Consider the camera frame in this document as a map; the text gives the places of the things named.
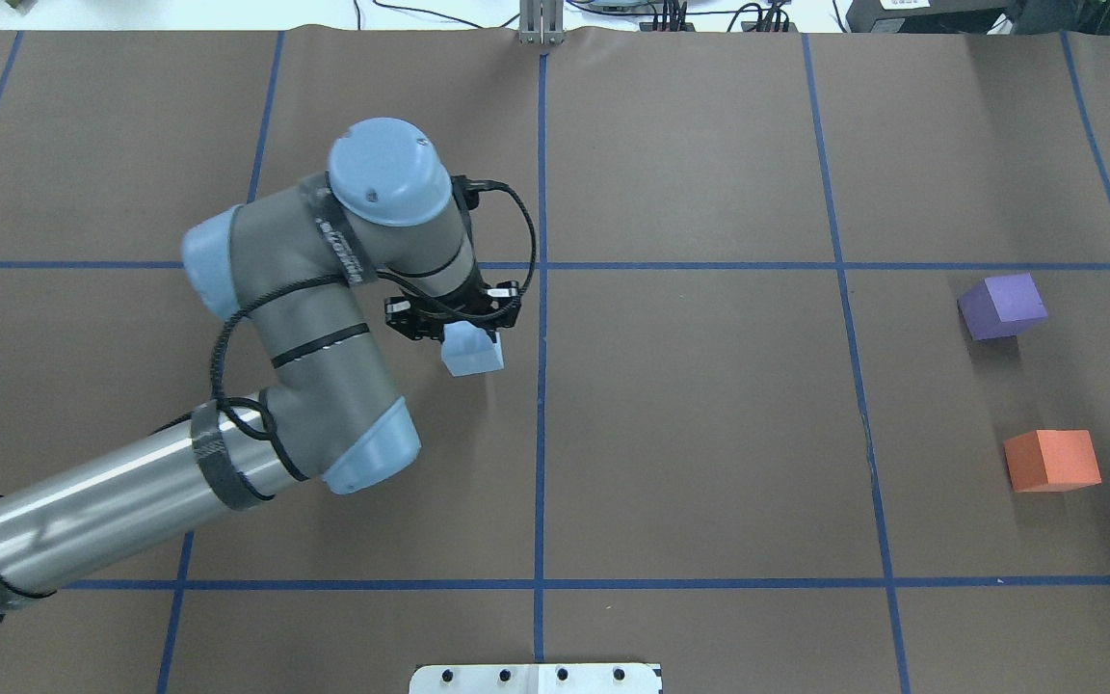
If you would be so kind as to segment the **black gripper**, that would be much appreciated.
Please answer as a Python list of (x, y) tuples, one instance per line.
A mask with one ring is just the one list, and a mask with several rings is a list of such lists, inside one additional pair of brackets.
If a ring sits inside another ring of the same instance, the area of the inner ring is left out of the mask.
[(523, 284), (518, 281), (490, 285), (471, 280), (444, 296), (431, 295), (406, 280), (397, 280), (395, 284), (400, 294), (384, 303), (384, 322), (410, 341), (443, 342), (450, 336), (451, 326), (460, 322), (484, 330), (490, 339), (495, 339), (498, 331), (515, 325), (523, 300)]

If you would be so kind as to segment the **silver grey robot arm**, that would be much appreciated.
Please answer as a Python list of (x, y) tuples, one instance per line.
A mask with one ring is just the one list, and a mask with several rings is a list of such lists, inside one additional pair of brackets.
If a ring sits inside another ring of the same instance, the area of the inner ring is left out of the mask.
[(436, 341), (455, 378), (505, 364), (528, 281), (490, 284), (472, 211), (418, 128), (361, 121), (324, 171), (193, 227), (182, 265), (222, 329), (204, 403), (153, 434), (0, 495), (0, 618), (79, 579), (311, 477), (352, 494), (418, 456), (417, 429), (359, 306), (376, 280), (400, 294), (384, 321)]

